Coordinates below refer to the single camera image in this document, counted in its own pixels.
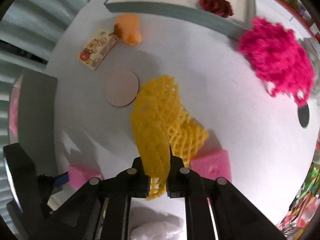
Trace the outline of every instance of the pink feather boa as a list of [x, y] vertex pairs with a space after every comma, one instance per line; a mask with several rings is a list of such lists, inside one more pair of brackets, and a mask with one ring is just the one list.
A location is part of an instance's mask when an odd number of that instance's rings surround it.
[[294, 31], [259, 17], [253, 25], [240, 38], [239, 51], [248, 57], [258, 78], [274, 84], [272, 97], [292, 94], [299, 107], [306, 105], [315, 73]]

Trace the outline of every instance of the yellow mesh sleeve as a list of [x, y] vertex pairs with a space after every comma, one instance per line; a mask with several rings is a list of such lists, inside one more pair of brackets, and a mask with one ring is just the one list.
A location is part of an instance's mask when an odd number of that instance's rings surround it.
[[165, 193], [172, 154], [189, 166], [208, 138], [180, 104], [179, 86], [174, 78], [162, 76], [141, 86], [131, 113], [131, 126], [146, 175], [151, 176], [148, 199]]

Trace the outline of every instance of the black object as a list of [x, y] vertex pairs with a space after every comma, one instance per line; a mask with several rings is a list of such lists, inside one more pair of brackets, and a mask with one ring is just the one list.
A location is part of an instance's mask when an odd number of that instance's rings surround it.
[[[167, 193], [170, 198], [185, 198], [188, 240], [215, 240], [210, 207], [220, 240], [286, 239], [225, 178], [216, 181], [202, 178], [185, 168], [182, 159], [172, 153], [170, 162]], [[132, 168], [115, 178], [88, 181], [46, 219], [29, 240], [93, 240], [97, 237], [126, 240], [131, 198], [146, 198], [149, 190], [150, 177], [145, 175], [141, 159], [135, 158]]]
[[309, 119], [310, 119], [308, 104], [306, 104], [303, 107], [298, 107], [298, 118], [299, 118], [300, 125], [303, 128], [306, 128], [309, 124]]
[[50, 216], [47, 205], [58, 177], [36, 174], [36, 167], [19, 143], [3, 147], [4, 160], [13, 200], [8, 212], [19, 234], [25, 239], [36, 233], [41, 223]]
[[1, 239], [5, 240], [17, 240], [17, 238], [12, 234], [11, 230], [8, 228], [7, 224], [4, 222], [2, 216], [0, 216], [0, 236]]

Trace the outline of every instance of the beige round disc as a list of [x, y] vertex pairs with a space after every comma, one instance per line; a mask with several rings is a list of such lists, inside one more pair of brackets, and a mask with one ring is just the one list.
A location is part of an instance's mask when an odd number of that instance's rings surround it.
[[126, 106], [137, 96], [139, 82], [135, 74], [127, 70], [116, 70], [106, 80], [103, 92], [114, 106]]

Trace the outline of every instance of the black hole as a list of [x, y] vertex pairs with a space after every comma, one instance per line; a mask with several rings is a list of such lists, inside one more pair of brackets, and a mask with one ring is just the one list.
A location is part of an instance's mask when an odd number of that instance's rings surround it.
[[300, 125], [306, 128], [309, 124], [310, 112], [309, 106], [306, 104], [304, 107], [298, 107], [298, 118]]

